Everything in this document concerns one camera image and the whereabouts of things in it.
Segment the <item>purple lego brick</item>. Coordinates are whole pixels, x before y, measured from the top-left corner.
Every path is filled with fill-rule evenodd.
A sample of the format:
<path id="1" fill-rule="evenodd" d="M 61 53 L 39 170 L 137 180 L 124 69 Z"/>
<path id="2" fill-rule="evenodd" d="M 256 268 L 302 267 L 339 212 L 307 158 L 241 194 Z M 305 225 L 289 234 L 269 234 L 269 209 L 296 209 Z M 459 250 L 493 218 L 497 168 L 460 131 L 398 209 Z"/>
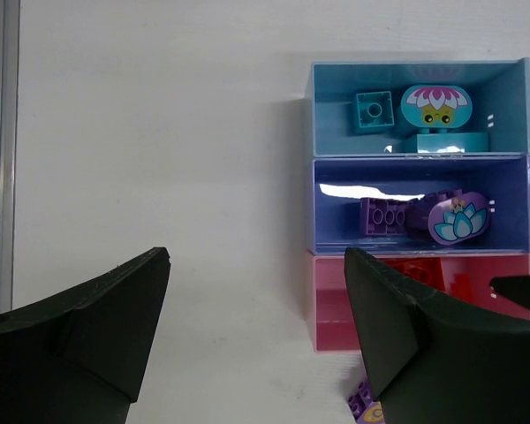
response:
<path id="1" fill-rule="evenodd" d="M 360 234 L 366 237 L 406 234 L 407 201 L 363 198 L 360 200 Z"/>

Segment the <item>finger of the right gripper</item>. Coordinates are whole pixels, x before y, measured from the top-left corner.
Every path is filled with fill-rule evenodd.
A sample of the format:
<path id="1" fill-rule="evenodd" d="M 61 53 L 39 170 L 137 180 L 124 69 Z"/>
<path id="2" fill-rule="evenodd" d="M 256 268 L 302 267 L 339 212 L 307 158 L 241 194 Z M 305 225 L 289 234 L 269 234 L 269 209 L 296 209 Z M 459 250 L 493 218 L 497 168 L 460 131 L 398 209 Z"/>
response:
<path id="1" fill-rule="evenodd" d="M 489 286 L 496 294 L 530 310 L 530 275 L 497 276 Z"/>

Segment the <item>teal square lego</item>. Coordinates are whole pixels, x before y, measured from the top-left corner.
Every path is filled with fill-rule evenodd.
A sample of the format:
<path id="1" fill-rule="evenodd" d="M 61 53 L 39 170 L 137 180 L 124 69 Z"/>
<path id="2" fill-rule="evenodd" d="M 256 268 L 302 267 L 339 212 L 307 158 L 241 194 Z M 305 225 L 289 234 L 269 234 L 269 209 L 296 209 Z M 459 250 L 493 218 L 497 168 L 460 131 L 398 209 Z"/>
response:
<path id="1" fill-rule="evenodd" d="M 352 103 L 354 131 L 385 133 L 394 126 L 391 91 L 357 93 Z"/>

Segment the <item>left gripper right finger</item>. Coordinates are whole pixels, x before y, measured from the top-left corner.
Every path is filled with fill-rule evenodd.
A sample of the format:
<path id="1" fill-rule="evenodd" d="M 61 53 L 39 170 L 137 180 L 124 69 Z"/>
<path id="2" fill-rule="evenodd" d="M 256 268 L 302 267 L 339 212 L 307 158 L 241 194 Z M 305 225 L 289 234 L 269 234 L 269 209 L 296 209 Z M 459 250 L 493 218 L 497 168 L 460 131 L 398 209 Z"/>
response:
<path id="1" fill-rule="evenodd" d="M 349 248 L 344 276 L 388 423 L 530 423 L 530 320 L 477 307 Z"/>

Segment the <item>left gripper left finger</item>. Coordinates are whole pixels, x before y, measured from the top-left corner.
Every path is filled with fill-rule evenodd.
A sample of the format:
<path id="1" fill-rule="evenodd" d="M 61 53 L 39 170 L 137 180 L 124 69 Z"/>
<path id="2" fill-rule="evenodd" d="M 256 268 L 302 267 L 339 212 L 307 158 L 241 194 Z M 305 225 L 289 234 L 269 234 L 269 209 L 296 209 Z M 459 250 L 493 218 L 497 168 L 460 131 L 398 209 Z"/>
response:
<path id="1" fill-rule="evenodd" d="M 124 423 L 163 308 L 170 256 L 113 270 L 0 314 L 0 423 Z"/>

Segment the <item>red slope lego brick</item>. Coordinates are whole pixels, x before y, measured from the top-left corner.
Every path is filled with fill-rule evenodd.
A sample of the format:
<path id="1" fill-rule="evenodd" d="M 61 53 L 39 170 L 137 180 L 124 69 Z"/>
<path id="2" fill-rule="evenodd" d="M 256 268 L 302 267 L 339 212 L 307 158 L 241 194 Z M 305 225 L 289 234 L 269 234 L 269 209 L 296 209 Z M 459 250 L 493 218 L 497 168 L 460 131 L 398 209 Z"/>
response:
<path id="1" fill-rule="evenodd" d="M 438 291 L 445 292 L 442 262 L 438 258 L 383 259 L 386 265 Z"/>

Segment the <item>purple lotus lego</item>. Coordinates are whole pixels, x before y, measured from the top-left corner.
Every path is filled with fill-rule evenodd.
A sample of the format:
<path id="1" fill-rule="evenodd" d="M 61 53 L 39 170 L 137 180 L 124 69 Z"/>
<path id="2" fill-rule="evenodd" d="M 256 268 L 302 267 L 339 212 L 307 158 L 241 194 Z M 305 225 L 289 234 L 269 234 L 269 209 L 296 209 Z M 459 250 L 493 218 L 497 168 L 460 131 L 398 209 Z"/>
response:
<path id="1" fill-rule="evenodd" d="M 477 192 L 461 189 L 429 193 L 406 209 L 407 233 L 417 239 L 453 246 L 485 232 L 492 203 Z"/>

